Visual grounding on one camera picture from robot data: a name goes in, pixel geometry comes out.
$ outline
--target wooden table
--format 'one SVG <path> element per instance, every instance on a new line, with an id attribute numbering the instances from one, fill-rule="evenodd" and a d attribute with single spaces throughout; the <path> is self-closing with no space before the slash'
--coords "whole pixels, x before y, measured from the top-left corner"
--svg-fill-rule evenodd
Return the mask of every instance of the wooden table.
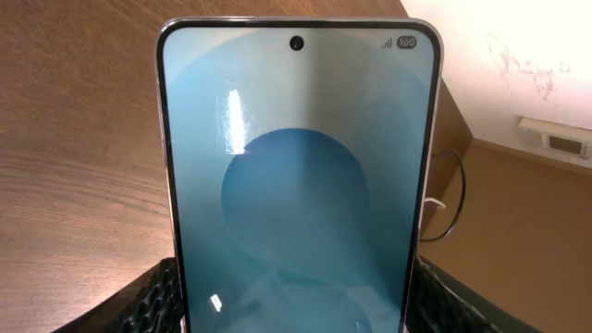
<path id="1" fill-rule="evenodd" d="M 406 16 L 383 0 L 2 2 L 0 331 L 58 328 L 174 255 L 154 42 L 188 15 Z"/>

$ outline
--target silver phone frame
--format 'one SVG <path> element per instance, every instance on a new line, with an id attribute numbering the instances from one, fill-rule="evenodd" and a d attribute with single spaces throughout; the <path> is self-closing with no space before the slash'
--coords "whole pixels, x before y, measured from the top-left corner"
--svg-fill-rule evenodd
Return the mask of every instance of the silver phone frame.
<path id="1" fill-rule="evenodd" d="M 428 22 L 417 18 L 318 18 L 318 17 L 183 17 L 173 18 L 161 28 L 156 41 L 155 76 L 158 90 L 158 111 L 160 118 L 160 131 L 163 145 L 163 154 L 166 161 L 166 185 L 168 189 L 168 206 L 171 215 L 171 229 L 175 244 L 175 256 L 180 280 L 181 298 L 186 311 L 189 312 L 189 304 L 186 295 L 185 270 L 180 240 L 179 214 L 177 211 L 177 198 L 174 184 L 173 156 L 170 146 L 170 133 L 168 127 L 167 89 L 165 85 L 165 71 L 163 66 L 163 48 L 168 34 L 172 31 L 187 27 L 234 27 L 234 28 L 344 28 L 344 29 L 412 29 L 419 30 L 427 35 L 434 47 L 434 70 L 430 84 L 426 131 L 424 148 L 422 152 L 422 165 L 420 182 L 413 221 L 413 231 L 410 238 L 410 251 L 406 267 L 405 287 L 401 307 L 401 321 L 399 332 L 405 329 L 407 305 L 409 302 L 409 288 L 413 272 L 413 259 L 416 255 L 419 243 L 419 230 L 421 229 L 424 200 L 426 197 L 426 185 L 429 165 L 431 161 L 432 141 L 434 139 L 434 127 L 438 111 L 437 100 L 441 84 L 442 63 L 444 48 L 438 31 Z M 183 330 L 191 332 L 191 320 L 185 315 L 182 320 Z"/>

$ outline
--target device display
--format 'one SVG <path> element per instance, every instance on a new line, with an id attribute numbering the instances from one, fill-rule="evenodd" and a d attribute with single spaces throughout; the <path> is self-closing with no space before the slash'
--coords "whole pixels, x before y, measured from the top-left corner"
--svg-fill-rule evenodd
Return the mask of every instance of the device display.
<path id="1" fill-rule="evenodd" d="M 161 33 L 157 66 L 188 329 L 401 331 L 434 31 L 180 19 Z"/>

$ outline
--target blue circle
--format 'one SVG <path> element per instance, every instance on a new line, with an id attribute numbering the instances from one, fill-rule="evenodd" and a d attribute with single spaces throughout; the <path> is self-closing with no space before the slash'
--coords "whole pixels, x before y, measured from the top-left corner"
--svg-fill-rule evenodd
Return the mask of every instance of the blue circle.
<path id="1" fill-rule="evenodd" d="M 310 129 L 256 138 L 233 158 L 222 183 L 224 218 L 239 245 L 309 276 L 361 247 L 367 196 L 355 157 Z"/>

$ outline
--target signal bars icon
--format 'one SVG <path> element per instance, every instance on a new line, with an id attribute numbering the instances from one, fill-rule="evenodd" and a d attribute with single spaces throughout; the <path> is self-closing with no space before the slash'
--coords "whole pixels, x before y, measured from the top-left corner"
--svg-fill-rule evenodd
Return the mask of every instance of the signal bars icon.
<path id="1" fill-rule="evenodd" d="M 391 48 L 392 47 L 392 37 L 388 38 L 387 42 L 382 44 L 382 48 Z"/>

